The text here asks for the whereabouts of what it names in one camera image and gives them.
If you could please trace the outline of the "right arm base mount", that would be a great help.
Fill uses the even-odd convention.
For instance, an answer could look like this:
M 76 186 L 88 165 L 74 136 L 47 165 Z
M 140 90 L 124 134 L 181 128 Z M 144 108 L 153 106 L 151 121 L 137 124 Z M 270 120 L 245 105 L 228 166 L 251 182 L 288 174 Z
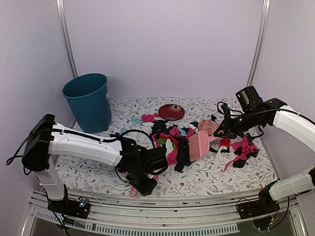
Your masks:
M 272 216 L 267 219 L 257 219 L 253 221 L 253 225 L 260 231 L 267 231 L 272 228 L 278 212 L 280 210 L 279 203 L 274 201 L 268 190 L 262 190 L 258 194 L 258 199 L 251 201 L 241 198 L 236 203 L 236 210 L 240 214 L 241 219 L 258 217 L 271 213 Z

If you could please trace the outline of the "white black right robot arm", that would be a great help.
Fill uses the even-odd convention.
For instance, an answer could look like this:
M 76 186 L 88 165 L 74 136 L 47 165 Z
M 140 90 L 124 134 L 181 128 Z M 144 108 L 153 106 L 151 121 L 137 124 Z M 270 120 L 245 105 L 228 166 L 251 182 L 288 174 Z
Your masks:
M 233 115 L 226 103 L 218 109 L 224 115 L 214 136 L 218 138 L 243 137 L 245 132 L 253 127 L 274 126 L 298 139 L 312 151 L 315 149 L 315 123 L 293 110 L 277 98 L 263 102 L 261 99 L 251 102 L 240 101 L 243 113 Z M 258 214 L 270 210 L 274 201 L 282 198 L 300 195 L 315 189 L 315 167 L 311 166 L 303 172 L 272 183 L 265 190 L 268 192 L 254 204 Z

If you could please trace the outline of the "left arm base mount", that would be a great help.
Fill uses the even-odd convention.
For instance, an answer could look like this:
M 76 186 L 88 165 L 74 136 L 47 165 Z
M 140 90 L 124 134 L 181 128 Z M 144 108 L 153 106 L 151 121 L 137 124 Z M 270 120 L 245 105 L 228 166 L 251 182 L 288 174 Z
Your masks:
M 68 198 L 67 187 L 63 185 L 64 197 L 61 200 L 48 201 L 48 210 L 61 215 L 73 216 L 76 218 L 87 219 L 90 213 L 90 201 L 89 199 L 79 197 L 75 200 Z

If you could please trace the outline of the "central colourful paper scrap pile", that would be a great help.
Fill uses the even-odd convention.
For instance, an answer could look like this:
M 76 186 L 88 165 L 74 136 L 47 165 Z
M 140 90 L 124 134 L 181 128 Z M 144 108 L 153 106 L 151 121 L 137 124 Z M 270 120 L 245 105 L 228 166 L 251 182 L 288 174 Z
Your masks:
M 189 166 L 192 161 L 189 158 L 188 139 L 195 135 L 197 128 L 201 131 L 201 125 L 205 122 L 193 121 L 190 123 L 191 128 L 178 128 L 178 126 L 166 126 L 166 122 L 157 120 L 152 126 L 152 132 L 149 135 L 156 147 L 166 148 L 166 157 L 168 165 L 175 164 L 175 170 L 181 172 L 184 166 Z

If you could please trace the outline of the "pink plastic dustpan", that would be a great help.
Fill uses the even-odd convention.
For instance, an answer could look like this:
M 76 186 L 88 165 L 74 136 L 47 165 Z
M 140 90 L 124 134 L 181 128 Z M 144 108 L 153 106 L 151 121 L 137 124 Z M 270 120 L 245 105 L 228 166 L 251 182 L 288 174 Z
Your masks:
M 135 196 L 137 196 L 137 194 L 138 194 L 138 190 L 136 188 L 134 188 L 134 187 L 131 188 L 129 195 L 131 197 L 135 197 Z

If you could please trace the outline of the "pink plastic hand brush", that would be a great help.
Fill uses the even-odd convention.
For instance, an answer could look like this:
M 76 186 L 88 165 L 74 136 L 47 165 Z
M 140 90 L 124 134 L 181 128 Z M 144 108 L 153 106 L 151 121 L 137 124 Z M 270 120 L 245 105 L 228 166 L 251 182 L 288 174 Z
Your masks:
M 210 143 L 216 141 L 218 137 L 209 136 L 204 130 L 198 131 L 196 134 L 188 138 L 189 160 L 195 162 L 205 157 L 210 150 Z

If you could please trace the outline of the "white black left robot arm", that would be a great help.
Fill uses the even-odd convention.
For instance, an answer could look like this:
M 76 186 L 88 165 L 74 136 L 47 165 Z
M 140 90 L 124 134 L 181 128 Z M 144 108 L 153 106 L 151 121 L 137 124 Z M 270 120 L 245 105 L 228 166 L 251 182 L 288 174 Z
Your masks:
M 70 213 L 72 200 L 66 197 L 51 155 L 68 155 L 98 161 L 126 173 L 128 182 L 143 196 L 150 195 L 157 185 L 153 178 L 168 168 L 166 150 L 162 147 L 147 149 L 135 140 L 120 135 L 105 138 L 75 131 L 55 122 L 46 114 L 30 131 L 25 140 L 23 166 L 34 172 L 56 208 Z

